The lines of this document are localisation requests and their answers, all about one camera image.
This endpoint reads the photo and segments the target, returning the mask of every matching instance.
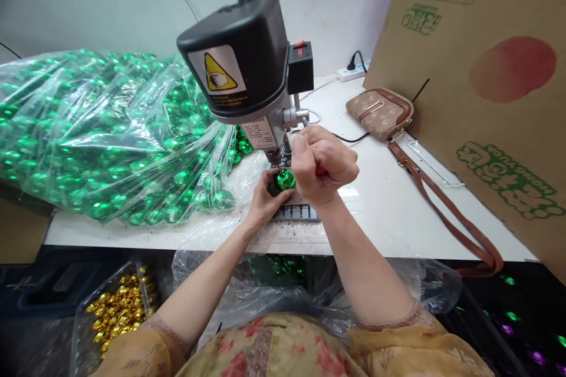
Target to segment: brown shoulder strap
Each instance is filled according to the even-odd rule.
[[[491,277],[501,271],[503,268],[503,258],[493,243],[491,243],[491,241],[471,221],[462,215],[456,205],[452,203],[440,187],[438,187],[436,183],[420,167],[418,167],[408,155],[405,154],[403,149],[401,149],[397,143],[393,141],[388,143],[387,146],[395,155],[399,164],[409,170],[411,175],[414,177],[414,181],[417,184],[419,191],[423,194],[426,200],[429,201],[430,205],[434,208],[442,222],[444,222],[446,228],[448,228],[454,237],[456,237],[470,252],[483,261],[482,264],[475,268],[459,269],[458,272],[460,275],[462,277]],[[425,186],[423,185],[423,181],[430,187],[432,192],[434,192],[435,195],[443,201],[450,212],[458,218],[458,220],[464,225],[464,227],[466,227],[479,244],[483,246],[483,248],[471,241],[444,216],[444,214],[431,201],[428,193],[426,192]]]

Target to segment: person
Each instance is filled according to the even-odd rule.
[[[344,205],[338,189],[357,177],[356,160],[317,125],[292,141],[297,190],[321,217],[356,316],[349,347],[308,316],[274,313],[220,331],[189,357],[248,244],[292,193],[267,192],[272,169],[262,173],[246,219],[146,323],[112,340],[94,376],[492,376],[412,298]],[[318,176],[317,166],[327,174]]]

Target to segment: fingernail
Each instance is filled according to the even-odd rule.
[[[301,134],[295,134],[293,138],[293,152],[304,153],[307,150],[307,141]]]

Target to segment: cardboard box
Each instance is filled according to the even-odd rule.
[[[409,131],[563,283],[565,18],[565,0],[391,0],[364,83],[414,101]]]
[[[53,206],[0,184],[0,264],[35,262]]]

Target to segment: drill press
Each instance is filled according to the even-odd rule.
[[[309,119],[298,93],[313,89],[311,44],[289,43],[279,0],[224,6],[179,35],[177,47],[216,119],[241,125],[279,165],[291,152],[287,132]]]

